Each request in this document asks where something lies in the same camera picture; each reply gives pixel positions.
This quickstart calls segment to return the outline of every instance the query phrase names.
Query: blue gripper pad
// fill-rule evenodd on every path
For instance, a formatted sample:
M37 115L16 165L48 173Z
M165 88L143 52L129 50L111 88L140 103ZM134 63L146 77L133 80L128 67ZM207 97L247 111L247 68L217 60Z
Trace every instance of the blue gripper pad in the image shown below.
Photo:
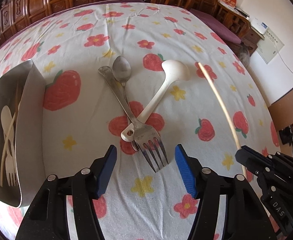
M192 197L195 198L198 193L195 187L195 175L189 165L189 157L186 155L186 152L181 144L178 144L175 147L175 161L179 168L187 193L191 194Z

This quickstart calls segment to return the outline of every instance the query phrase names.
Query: metal fork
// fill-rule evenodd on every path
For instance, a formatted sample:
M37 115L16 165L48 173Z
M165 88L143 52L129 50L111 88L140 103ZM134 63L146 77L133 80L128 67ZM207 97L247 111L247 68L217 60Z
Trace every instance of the metal fork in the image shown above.
M132 113L130 107L128 106L128 104L125 102L124 97L122 96L116 82L115 82L115 78L113 76L112 70L108 67L108 66L103 66L101 68L99 68L99 73L102 75L102 77L104 78L104 80L106 81L106 83L109 85L109 87L111 88L112 92L114 93L114 95L116 96L117 100L119 101L119 103L121 104L122 108L124 109L125 113L127 114L127 116L129 117L129 119L131 120L131 122L134 125L134 140L136 142L136 144L138 145L139 149L141 150L143 156L145 157L146 161L149 163L149 165L151 166L151 168L155 171L155 168L152 164L152 161L150 160L148 154L147 154L147 150L149 151L149 153L151 154L153 160L155 161L157 167L159 168L159 170L161 169L159 166L159 163L154 155L154 152L152 150L152 148L156 151L158 158L160 159L162 166L164 167L160 152L159 152L159 148L161 149L165 160L168 164L168 157L166 155L165 149L164 149L164 145L162 143L162 140L160 138L160 135L158 134L158 132L155 130L154 127L141 123Z

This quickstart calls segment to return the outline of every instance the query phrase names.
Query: strawberry print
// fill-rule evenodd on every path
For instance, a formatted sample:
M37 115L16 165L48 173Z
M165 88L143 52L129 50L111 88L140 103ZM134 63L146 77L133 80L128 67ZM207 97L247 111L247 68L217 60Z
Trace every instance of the strawberry print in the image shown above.
M175 31L177 34L180 34L180 35L185 35L185 32L182 31L182 30L179 30L179 29L174 29L173 31Z
M139 44L140 48L147 48L147 49L152 49L152 46L155 44L152 41L147 41L147 40L141 40L138 41L137 44Z
M242 68L238 62L234 61L234 62L233 62L233 66L236 67L236 70L237 70L240 74L245 75L244 68Z
M119 12L109 12L109 13L105 13L102 14L105 18L109 18L109 17L119 17L121 15L123 15L124 13L119 13Z
M149 10L152 10L152 11L159 10L159 8L157 8L157 7L151 7L151 6L146 7L146 9L149 9Z
M53 82L47 85L44 94L43 107L56 111L73 104L79 97L81 90L80 75L74 70L60 70Z
M278 135L276 133L276 129L275 129L275 126L274 126L273 121L271 122L271 136L272 136L272 142L273 142L273 144L276 147L279 147L280 146L279 139L278 139Z
M22 61L26 61L29 58L32 58L37 52L39 52L41 50L41 45L44 42L38 42L37 44L33 45L32 47L30 47L22 56L21 60Z
M104 34L99 34L96 36L90 36L87 38L88 42L84 44L84 47L96 46L100 47L104 45L104 42L107 41L110 37L104 36Z
M165 17L166 20L173 22L173 23L177 23L177 20L172 18L172 17Z
M94 25L92 23L81 25L80 27L76 28L76 31L87 31L89 29L92 29Z
M174 211L180 213L180 218L186 219L189 215L195 214L198 210L198 199L192 198L191 194L185 194L180 203L174 205Z
M60 47L61 45L53 46L51 49L48 50L48 55L56 53Z
M225 52L224 49L222 49L222 48L220 48L220 47L218 47L217 49L218 49L223 55L226 54L226 52Z
M226 45L226 43L217 35L216 33L211 33L211 36L222 44Z
M93 13L94 10L83 10L83 11L80 11L76 14L73 14L74 17L79 17L79 16L84 16L84 15L87 15L87 14L91 14Z
M146 54L143 57L143 66L148 70L153 71L164 71L162 68L162 62L164 61L163 56L161 54Z
M137 101L129 102L130 108L135 117L137 117L143 111L143 105ZM152 113L149 119L145 122L148 125L153 126L158 132L164 128L164 120L160 114ZM115 136L121 137L121 132L128 126L128 120L126 115L113 118L109 123L109 131ZM121 151L125 154L132 155L136 153L130 142L120 139Z
M135 29L135 25L132 25L132 24L122 25L122 27L126 30L134 30Z
M235 126L235 130L237 132L241 132L243 137L246 139L248 134L248 121L241 111L238 111L234 114L233 124Z
M196 71L196 74L197 74L200 78L205 78L205 76L204 76L202 70L200 69L198 63L196 62L194 65L195 65L195 66L197 67L197 69L198 69L198 70ZM208 72L208 74L209 74L210 78L212 79L212 81L214 82L214 79L217 79L217 76L216 76L216 74L213 72L212 68L211 68L209 65L204 65L204 68L205 68L205 70Z
M254 99L253 99L253 97L250 94L247 96L247 98L248 98L248 101L251 104L251 106L255 106Z
M204 142L212 140L215 136L213 125L208 119L199 119L199 127L196 128L195 134Z

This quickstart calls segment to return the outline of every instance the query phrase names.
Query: floral tablecloth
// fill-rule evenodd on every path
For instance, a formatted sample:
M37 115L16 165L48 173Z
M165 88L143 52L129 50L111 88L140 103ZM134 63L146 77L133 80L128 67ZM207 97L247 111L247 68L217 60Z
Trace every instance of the floral tablecloth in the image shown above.
M137 116L164 81L163 60L185 63L191 80L171 85L147 124L160 133L170 164L154 173L141 152L120 138L126 117L97 70L119 55L131 64L128 98ZM187 194L174 160L181 143L203 166L233 177L242 173L224 114L202 62L233 118L240 143L261 152L279 150L274 125L259 90L230 48L188 11L123 3L91 5L44 19L0 49L0 76L32 58L48 87L43 113L45 172L72 176L103 156L110 144L118 160L106 193L94 200L105 239L187 239L198 200ZM259 193L256 178L249 180ZM68 219L76 239L72 199ZM14 239L26 208L0 202L0 229ZM215 239L222 237L221 205Z

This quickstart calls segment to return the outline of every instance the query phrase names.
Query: white plastic ladle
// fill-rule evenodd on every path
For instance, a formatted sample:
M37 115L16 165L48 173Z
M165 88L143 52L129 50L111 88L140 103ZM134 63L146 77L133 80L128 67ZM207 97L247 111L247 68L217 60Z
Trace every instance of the white plastic ladle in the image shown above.
M147 121L147 119L150 117L150 115L152 114L156 106L161 101L165 92L168 90L169 86L174 81L179 81L179 80L187 81L190 79L190 71L188 67L180 61L172 60L172 59L166 60L162 62L162 68L165 72L165 80L162 86L160 87L160 89L158 90L158 92L150 101L150 103L144 108L144 110L137 117L137 119L142 123L145 123ZM123 140L127 142L132 142L134 140L134 134L128 135L129 131L132 131L134 133L133 124L130 124L128 127L126 127L123 130L123 132L121 133L121 137Z

